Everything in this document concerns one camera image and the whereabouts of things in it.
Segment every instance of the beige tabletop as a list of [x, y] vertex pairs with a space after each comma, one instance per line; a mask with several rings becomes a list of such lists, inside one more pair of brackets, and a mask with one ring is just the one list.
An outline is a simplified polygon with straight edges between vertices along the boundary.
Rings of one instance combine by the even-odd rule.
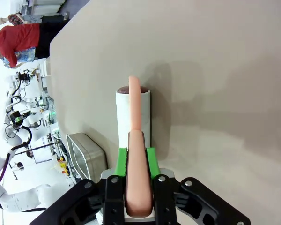
[[63, 134], [86, 133], [110, 166], [115, 92], [138, 76], [160, 166], [281, 225], [281, 0], [92, 0], [53, 40], [51, 73]]

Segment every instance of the screw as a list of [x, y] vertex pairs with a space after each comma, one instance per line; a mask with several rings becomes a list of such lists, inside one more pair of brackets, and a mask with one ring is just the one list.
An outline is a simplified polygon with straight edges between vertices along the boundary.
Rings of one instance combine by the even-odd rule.
[[91, 183], [86, 183], [86, 184], [84, 185], [85, 188], [90, 188], [91, 186], [92, 186]]
[[190, 180], [188, 180], [187, 182], [185, 182], [185, 185], [190, 187], [192, 185], [192, 182]]
[[161, 176], [161, 177], [158, 178], [158, 180], [159, 180], [160, 182], [164, 182], [164, 181], [165, 181], [165, 177], [164, 177], [164, 176]]
[[117, 183], [117, 181], [118, 181], [118, 178], [117, 178], [117, 177], [114, 177], [114, 178], [111, 179], [111, 182], [112, 182], [112, 183]]

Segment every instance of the cylindrical container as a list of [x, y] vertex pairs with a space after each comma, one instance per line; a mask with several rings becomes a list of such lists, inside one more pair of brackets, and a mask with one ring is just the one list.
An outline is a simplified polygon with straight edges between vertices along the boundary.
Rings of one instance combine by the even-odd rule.
[[[151, 147], [151, 115], [150, 91], [145, 87], [140, 88], [141, 97], [141, 130], [145, 137], [145, 147]], [[129, 87], [125, 86], [116, 92], [117, 118], [118, 118], [118, 143], [120, 148], [128, 148], [128, 133], [130, 131], [130, 104]]]

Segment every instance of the brown lid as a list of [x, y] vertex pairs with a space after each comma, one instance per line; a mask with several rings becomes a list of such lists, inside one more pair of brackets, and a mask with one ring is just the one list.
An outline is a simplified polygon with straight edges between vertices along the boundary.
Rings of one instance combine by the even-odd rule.
[[[148, 92], [149, 89], [146, 88], [146, 87], [140, 87], [140, 93], [146, 93]], [[125, 86], [125, 87], [121, 87], [117, 90], [117, 93], [120, 93], [120, 94], [129, 94], [129, 86]]]

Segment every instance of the blue patterned shirt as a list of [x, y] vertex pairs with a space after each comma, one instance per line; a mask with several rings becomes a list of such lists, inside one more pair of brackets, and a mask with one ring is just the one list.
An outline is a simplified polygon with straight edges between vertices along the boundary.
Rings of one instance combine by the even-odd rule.
[[[15, 52], [15, 56], [17, 57], [18, 62], [33, 62], [36, 55], [36, 48], [28, 48], [23, 51]], [[10, 63], [6, 58], [1, 58], [4, 66], [10, 68]]]

